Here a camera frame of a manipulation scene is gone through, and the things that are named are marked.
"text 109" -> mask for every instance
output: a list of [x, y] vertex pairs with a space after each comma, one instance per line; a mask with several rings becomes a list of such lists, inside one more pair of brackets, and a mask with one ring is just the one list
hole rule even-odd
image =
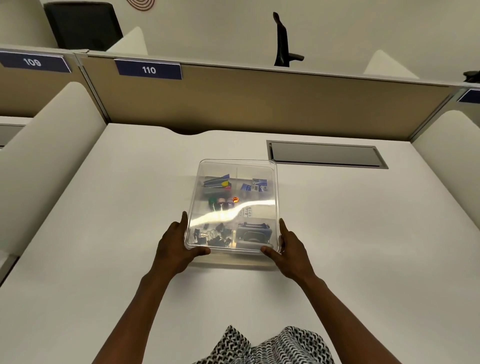
[[31, 60], [30, 58], [24, 58], [24, 61], [29, 66], [41, 66], [42, 65], [39, 60]]
[[144, 69], [144, 72], [145, 72], [145, 73], [153, 73], [153, 74], [156, 73], [155, 67], [148, 67], [148, 66], [147, 66], [147, 67], [142, 67], [142, 68]]

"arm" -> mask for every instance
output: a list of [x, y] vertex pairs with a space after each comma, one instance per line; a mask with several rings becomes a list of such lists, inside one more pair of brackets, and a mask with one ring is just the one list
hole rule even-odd
[[298, 283], [332, 340], [343, 364], [400, 364], [380, 341], [318, 278], [307, 251], [295, 233], [280, 219], [281, 254], [263, 246], [262, 252], [273, 259], [280, 271]]
[[207, 247], [188, 250], [183, 245], [187, 213], [181, 222], [172, 222], [158, 243], [150, 271], [142, 278], [127, 310], [97, 354], [93, 364], [141, 364], [148, 334], [171, 279], [183, 272], [199, 255], [210, 253]]

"blue label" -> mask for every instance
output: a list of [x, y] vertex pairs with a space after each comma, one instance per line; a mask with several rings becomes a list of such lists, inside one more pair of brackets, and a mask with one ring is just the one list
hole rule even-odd
[[122, 76], [182, 79], [180, 63], [115, 59], [115, 64]]
[[458, 102], [469, 102], [472, 104], [480, 104], [480, 90], [471, 89], [463, 94], [461, 98], [458, 99]]
[[63, 56], [0, 50], [0, 63], [8, 68], [71, 73]]

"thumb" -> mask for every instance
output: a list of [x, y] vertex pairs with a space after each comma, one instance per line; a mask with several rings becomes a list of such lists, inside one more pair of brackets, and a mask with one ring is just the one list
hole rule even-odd
[[262, 246], [260, 248], [260, 251], [265, 254], [267, 257], [269, 257], [270, 259], [272, 259], [275, 264], [278, 264], [280, 263], [280, 260], [282, 259], [282, 256], [277, 253], [275, 250], [273, 250], [272, 248], [270, 248], [269, 246]]
[[211, 252], [210, 248], [206, 246], [196, 246], [188, 251], [192, 259], [200, 255], [209, 255], [210, 252]]

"left hand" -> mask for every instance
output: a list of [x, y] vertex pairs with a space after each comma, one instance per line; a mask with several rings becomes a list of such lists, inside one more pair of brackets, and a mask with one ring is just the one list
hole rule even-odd
[[210, 248], [206, 246], [197, 246], [192, 249], [185, 247], [183, 238], [187, 225], [188, 216], [184, 211], [180, 223], [172, 222], [163, 234], [153, 260], [151, 269], [153, 274], [167, 274], [171, 279], [176, 274], [183, 272], [196, 256], [210, 254]]

